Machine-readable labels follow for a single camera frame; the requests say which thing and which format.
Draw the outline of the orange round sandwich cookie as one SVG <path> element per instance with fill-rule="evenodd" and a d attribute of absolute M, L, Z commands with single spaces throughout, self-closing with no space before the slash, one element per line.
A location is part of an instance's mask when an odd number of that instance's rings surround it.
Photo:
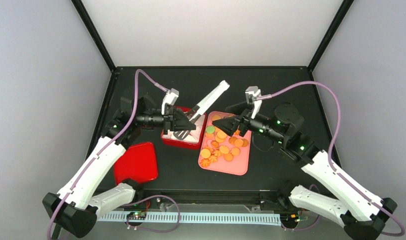
<path fill-rule="evenodd" d="M 218 115 L 218 114 L 213 115 L 212 118 L 211 118 L 211 120 L 212 120 L 213 122 L 214 122 L 214 121 L 217 121 L 217 120 L 220 120 L 220 119 L 222 119 L 222 117 L 221 117 L 220 115 Z"/>

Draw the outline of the green sandwich cookie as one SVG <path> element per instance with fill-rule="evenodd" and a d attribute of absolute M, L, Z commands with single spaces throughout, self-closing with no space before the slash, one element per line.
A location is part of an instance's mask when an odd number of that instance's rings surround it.
<path fill-rule="evenodd" d="M 206 127 L 205 132 L 207 134 L 214 134 L 216 132 L 216 127 L 213 125 L 209 125 Z"/>

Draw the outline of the pink tray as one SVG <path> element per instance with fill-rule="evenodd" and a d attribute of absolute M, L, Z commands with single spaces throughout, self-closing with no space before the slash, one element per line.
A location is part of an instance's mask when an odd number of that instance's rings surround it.
<path fill-rule="evenodd" d="M 218 161 L 211 163 L 209 167 L 203 168 L 210 171 L 221 172 L 225 174 L 242 176 L 248 170 L 250 143 L 252 133 L 248 131 L 244 136 L 240 136 L 237 130 L 232 136 L 224 133 L 215 126 L 214 134 L 207 134 L 206 127 L 213 126 L 213 115 L 220 115 L 223 118 L 231 117 L 231 113 L 212 111 L 208 114 L 207 123 L 204 127 L 204 137 L 199 151 L 198 165 L 202 159 L 207 159 L 211 155 L 218 157 Z M 225 161 L 223 155 L 231 153 L 234 158 L 232 161 Z"/>

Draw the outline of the red cookie tin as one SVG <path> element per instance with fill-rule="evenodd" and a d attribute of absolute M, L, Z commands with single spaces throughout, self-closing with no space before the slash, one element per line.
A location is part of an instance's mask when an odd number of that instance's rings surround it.
<path fill-rule="evenodd" d="M 168 134 L 163 134 L 163 132 L 161 132 L 160 138 L 162 142 L 168 146 L 198 150 L 202 145 L 202 141 L 205 135 L 205 131 L 203 130 L 203 128 L 207 124 L 207 114 L 204 113 L 202 116 L 200 116 L 195 124 L 196 129 L 192 130 L 184 140 L 176 138 L 171 131 L 168 131 Z"/>

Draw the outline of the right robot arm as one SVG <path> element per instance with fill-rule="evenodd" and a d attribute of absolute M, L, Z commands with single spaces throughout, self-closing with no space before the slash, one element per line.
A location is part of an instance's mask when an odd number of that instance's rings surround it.
<path fill-rule="evenodd" d="M 300 131 L 304 118 L 291 103 L 275 107 L 272 116 L 254 114 L 245 104 L 231 107 L 233 116 L 215 120 L 213 125 L 229 136 L 252 132 L 279 143 L 282 159 L 293 163 L 304 173 L 326 187 L 334 197 L 311 191 L 300 184 L 289 183 L 277 193 L 276 204 L 284 210 L 292 206 L 312 211 L 341 226 L 353 240 L 375 240 L 390 218 L 381 209 L 393 213 L 397 203 L 380 198 L 362 187 L 335 162 L 328 152 Z"/>

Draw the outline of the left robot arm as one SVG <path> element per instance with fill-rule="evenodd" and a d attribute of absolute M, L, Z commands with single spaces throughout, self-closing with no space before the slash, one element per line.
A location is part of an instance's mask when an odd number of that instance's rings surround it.
<path fill-rule="evenodd" d="M 50 217 L 50 225 L 59 225 L 77 238 L 85 237 L 97 220 L 110 211 L 131 203 L 137 192 L 137 182 L 121 181 L 110 190 L 94 196 L 98 185 L 115 162 L 140 136 L 143 128 L 169 131 L 195 130 L 186 114 L 174 104 L 179 92 L 166 90 L 160 109 L 151 107 L 151 99 L 139 96 L 121 98 L 121 107 L 101 132 L 93 152 L 57 193 L 48 192 L 42 204 Z"/>

